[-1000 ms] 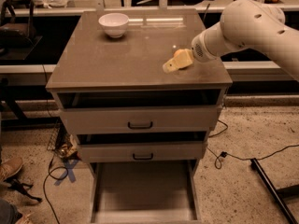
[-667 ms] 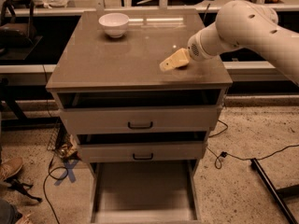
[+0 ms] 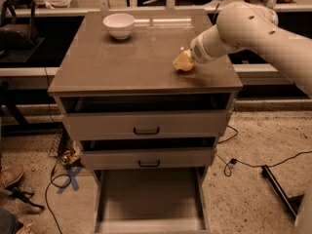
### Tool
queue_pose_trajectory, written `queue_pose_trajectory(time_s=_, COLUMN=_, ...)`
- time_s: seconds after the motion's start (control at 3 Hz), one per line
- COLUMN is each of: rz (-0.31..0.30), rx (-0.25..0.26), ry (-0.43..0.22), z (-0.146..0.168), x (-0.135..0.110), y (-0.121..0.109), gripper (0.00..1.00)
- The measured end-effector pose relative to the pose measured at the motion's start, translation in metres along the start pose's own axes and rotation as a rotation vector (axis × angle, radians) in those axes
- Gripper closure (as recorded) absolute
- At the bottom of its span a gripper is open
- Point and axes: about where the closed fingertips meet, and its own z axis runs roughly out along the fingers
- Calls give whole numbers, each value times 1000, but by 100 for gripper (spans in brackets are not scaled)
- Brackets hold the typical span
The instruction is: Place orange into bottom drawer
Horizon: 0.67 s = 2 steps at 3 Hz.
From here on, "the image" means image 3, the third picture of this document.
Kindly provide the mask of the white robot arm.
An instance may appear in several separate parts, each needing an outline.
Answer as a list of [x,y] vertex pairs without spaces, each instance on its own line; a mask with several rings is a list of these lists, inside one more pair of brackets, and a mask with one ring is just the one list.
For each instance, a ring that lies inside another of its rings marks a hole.
[[[274,12],[249,3],[233,2],[222,8],[216,24],[201,33],[193,41],[200,49],[200,58],[194,52],[185,51],[183,70],[190,70],[195,62],[206,63],[230,53],[250,50],[275,67],[282,75],[305,94],[312,91],[310,39],[278,27]],[[267,173],[287,162],[292,167],[289,177],[295,177],[295,170],[302,166],[312,173],[311,151],[309,149],[291,153],[289,148],[277,151],[273,146],[268,155],[275,159],[273,164],[263,164],[256,154],[261,144],[253,142],[249,159],[240,158],[224,166],[223,202],[210,204],[215,234],[312,234],[311,191],[306,190],[294,214],[294,223],[286,224],[286,213],[279,211],[269,194],[264,179],[256,172]]]

